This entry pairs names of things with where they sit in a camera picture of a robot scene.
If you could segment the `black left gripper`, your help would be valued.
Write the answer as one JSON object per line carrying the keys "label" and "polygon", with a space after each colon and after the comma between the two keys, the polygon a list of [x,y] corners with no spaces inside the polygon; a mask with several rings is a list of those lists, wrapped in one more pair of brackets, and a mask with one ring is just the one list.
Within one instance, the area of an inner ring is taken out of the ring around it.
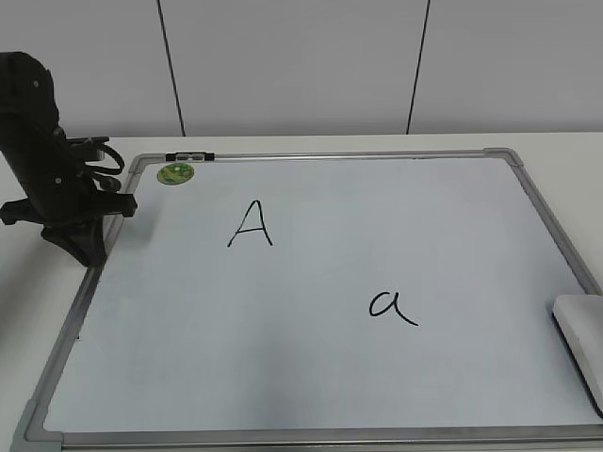
{"label": "black left gripper", "polygon": [[131,218],[137,208],[132,194],[29,192],[26,198],[5,202],[1,206],[1,221],[5,225],[25,221],[46,226],[41,231],[44,240],[69,253],[79,264],[97,267],[107,258],[104,217],[121,215]]}

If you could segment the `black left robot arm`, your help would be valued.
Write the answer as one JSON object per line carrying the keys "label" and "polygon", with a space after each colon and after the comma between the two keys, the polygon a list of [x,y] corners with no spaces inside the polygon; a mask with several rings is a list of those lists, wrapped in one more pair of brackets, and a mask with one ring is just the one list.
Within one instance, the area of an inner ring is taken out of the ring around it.
{"label": "black left robot arm", "polygon": [[102,265],[105,218],[131,218],[138,207],[121,192],[125,163],[107,143],[67,137],[51,73],[27,53],[1,55],[1,153],[25,193],[2,205],[4,224],[40,224],[41,237],[81,265]]}

